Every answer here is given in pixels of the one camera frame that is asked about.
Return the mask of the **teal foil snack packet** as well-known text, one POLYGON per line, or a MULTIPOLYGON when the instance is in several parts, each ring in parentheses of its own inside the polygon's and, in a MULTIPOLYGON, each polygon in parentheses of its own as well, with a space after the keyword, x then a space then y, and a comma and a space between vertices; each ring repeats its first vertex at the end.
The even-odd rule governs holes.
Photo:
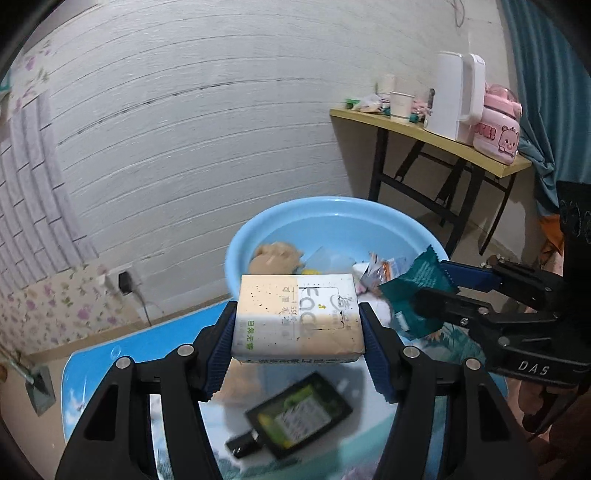
POLYGON ((425 317, 418 311, 418 293, 433 288, 457 294, 459 288, 444 271, 432 246, 415 258, 404 274, 379 286, 382 296, 393 312, 394 330, 408 339, 419 339, 439 331, 444 322, 436 317, 425 317))

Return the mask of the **grey dustpan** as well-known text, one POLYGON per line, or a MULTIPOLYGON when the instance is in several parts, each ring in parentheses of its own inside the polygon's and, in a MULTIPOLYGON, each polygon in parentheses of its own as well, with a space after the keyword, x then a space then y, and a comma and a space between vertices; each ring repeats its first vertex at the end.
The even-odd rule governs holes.
POLYGON ((27 366, 17 360, 4 346, 1 346, 1 359, 24 379, 25 390, 38 417, 56 403, 50 370, 46 365, 27 366))

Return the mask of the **yellow side table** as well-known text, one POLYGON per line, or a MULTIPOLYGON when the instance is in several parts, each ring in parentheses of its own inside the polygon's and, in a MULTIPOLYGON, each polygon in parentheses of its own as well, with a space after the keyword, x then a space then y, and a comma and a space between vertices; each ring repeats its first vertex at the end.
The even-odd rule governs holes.
POLYGON ((440 223, 453 226, 445 251, 453 256, 465 232, 483 184, 487 183, 503 193, 499 209, 479 247, 483 255, 491 243, 513 191, 517 175, 532 167, 532 162, 518 155, 510 165, 489 158, 474 148, 435 135, 424 127, 403 120, 391 120, 384 115, 334 108, 332 118, 348 120, 377 129, 376 146, 370 175, 368 199, 379 200, 381 187, 387 185, 416 201, 440 217, 440 223), (390 135, 398 134, 414 144, 396 174, 385 172, 390 135), (443 186, 434 199, 405 183, 415 161, 423 157, 450 170, 443 186))

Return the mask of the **white orange snack packet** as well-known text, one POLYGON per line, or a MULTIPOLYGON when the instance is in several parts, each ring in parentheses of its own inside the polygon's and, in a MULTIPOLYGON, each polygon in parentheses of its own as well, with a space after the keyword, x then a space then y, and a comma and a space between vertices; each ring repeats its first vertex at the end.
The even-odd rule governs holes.
POLYGON ((366 290, 377 290, 410 269, 410 262, 405 257, 384 259, 376 253, 370 253, 370 261, 360 278, 366 290))

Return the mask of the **pink cartoon lunch jar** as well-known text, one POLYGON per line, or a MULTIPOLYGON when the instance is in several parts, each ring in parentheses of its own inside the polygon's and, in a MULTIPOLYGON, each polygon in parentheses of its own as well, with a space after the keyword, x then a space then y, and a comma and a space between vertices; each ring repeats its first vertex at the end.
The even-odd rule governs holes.
POLYGON ((474 148, 502 164, 511 165, 518 153, 523 107, 508 88, 486 88, 481 121, 473 128, 474 148))

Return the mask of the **clear box wooden toothpicks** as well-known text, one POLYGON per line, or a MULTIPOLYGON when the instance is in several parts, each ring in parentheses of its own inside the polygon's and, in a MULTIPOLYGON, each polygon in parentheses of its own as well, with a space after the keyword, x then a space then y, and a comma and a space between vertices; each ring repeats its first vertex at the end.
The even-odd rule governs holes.
POLYGON ((213 396, 222 405, 242 406, 270 396, 270 377, 276 364, 245 363, 232 359, 221 389, 213 396))

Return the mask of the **black green cologne bottle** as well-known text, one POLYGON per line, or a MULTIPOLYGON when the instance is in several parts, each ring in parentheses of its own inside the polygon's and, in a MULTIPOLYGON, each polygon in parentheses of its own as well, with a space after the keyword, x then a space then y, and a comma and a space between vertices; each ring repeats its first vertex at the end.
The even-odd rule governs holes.
POLYGON ((314 372, 246 411, 250 430, 225 446, 236 459, 266 450, 283 460, 325 436, 352 413, 335 387, 314 372))

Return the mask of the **blue plastic basin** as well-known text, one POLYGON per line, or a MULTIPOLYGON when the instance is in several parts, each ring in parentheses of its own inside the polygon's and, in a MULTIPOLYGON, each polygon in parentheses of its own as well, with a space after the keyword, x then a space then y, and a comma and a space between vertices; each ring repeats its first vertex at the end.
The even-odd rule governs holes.
POLYGON ((413 262, 429 247, 441 260, 447 253, 436 237, 410 216, 368 200, 350 197, 310 197, 264 210, 245 223, 232 238, 224 262, 225 282, 233 297, 256 248, 288 243, 303 260, 324 248, 366 262, 375 253, 382 259, 413 262))

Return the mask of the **white electric kettle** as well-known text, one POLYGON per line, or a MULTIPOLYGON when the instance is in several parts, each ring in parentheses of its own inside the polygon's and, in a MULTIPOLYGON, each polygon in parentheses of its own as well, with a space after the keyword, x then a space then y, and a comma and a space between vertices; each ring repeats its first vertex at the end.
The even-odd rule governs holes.
POLYGON ((481 121, 486 93, 486 63, 476 54, 442 51, 436 61, 433 104, 425 129, 435 135, 472 145, 481 121))

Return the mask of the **white paper cup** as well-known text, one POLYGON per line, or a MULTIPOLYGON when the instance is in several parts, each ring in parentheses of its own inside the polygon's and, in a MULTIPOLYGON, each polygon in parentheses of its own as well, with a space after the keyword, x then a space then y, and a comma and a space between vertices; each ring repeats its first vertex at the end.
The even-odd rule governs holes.
POLYGON ((403 92, 390 93, 390 116, 399 119, 409 119, 412 114, 415 96, 403 92))

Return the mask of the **beige plush toy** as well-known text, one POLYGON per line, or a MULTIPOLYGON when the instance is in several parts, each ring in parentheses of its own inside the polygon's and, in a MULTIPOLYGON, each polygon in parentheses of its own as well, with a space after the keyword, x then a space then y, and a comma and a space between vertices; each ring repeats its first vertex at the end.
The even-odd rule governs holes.
POLYGON ((291 275, 304 263, 304 253, 286 242, 262 244, 256 248, 249 263, 250 275, 291 275))

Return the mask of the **black wall plug charger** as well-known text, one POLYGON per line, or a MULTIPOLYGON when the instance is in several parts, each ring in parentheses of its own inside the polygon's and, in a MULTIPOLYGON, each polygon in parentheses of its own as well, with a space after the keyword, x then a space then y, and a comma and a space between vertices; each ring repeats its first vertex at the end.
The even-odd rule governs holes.
POLYGON ((129 295, 133 292, 133 279, 128 271, 122 271, 118 274, 117 285, 123 296, 129 295))

